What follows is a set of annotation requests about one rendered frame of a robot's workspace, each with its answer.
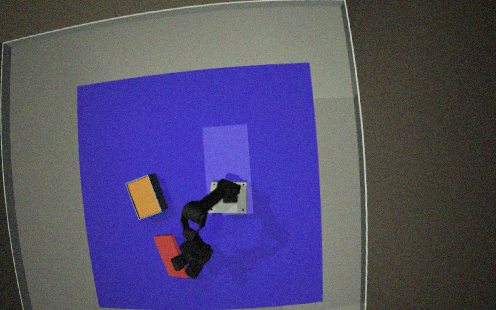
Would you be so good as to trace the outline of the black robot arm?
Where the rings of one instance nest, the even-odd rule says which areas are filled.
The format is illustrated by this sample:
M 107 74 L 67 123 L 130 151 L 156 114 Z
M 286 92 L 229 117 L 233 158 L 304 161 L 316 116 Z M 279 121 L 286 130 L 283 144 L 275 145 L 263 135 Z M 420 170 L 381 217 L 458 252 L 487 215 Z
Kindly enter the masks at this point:
M 188 255 L 192 258 L 189 266 L 184 271 L 189 277 L 196 279 L 205 262 L 209 261 L 213 254 L 210 245 L 205 243 L 199 235 L 199 232 L 205 226 L 208 211 L 220 200 L 223 200 L 223 203 L 236 204 L 240 189 L 241 185 L 221 179 L 218 181 L 215 190 L 201 200 L 187 203 L 182 209 L 180 218 L 183 227 L 182 235 L 187 240 L 180 244 L 180 249 L 182 253 L 186 253 L 186 256 Z M 190 228 L 188 220 L 199 224 L 199 229 Z

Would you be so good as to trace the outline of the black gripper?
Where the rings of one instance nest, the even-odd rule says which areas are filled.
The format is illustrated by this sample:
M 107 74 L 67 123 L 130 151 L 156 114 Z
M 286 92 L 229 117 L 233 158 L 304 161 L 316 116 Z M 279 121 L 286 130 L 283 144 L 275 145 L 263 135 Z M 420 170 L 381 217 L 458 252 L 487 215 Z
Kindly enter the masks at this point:
M 180 253 L 178 256 L 171 259 L 171 263 L 175 271 L 182 270 L 186 264 L 192 261 L 192 258 L 188 255 L 186 256 L 185 254 L 186 253 Z

